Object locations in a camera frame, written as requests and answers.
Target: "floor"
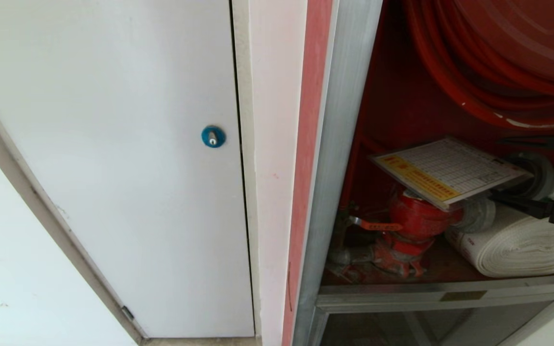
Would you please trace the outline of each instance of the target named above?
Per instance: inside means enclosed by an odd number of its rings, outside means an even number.
[[[258,337],[221,337],[217,339],[151,339],[142,346],[262,346]]]

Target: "white fire hose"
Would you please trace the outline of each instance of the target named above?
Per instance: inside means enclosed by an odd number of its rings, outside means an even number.
[[[554,224],[497,204],[492,226],[477,234],[446,231],[446,239],[492,278],[554,273]]]

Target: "aluminum frame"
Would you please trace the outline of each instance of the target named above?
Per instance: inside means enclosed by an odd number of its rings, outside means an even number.
[[[293,346],[307,344],[383,0],[333,0]]]
[[[481,293],[467,298],[471,293]],[[323,286],[317,296],[308,346],[319,346],[326,322],[333,313],[403,312],[413,335],[422,345],[433,345],[428,329],[413,311],[469,309],[552,301],[543,311],[503,340],[516,346],[554,318],[554,276],[475,281],[469,283]]]

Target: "blue lock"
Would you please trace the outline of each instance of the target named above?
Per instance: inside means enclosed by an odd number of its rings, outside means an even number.
[[[226,142],[226,134],[219,127],[209,125],[202,130],[202,141],[207,147],[219,148]]]

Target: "white door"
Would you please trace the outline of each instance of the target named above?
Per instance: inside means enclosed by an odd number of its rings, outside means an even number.
[[[227,0],[0,0],[0,123],[149,337],[253,335]]]

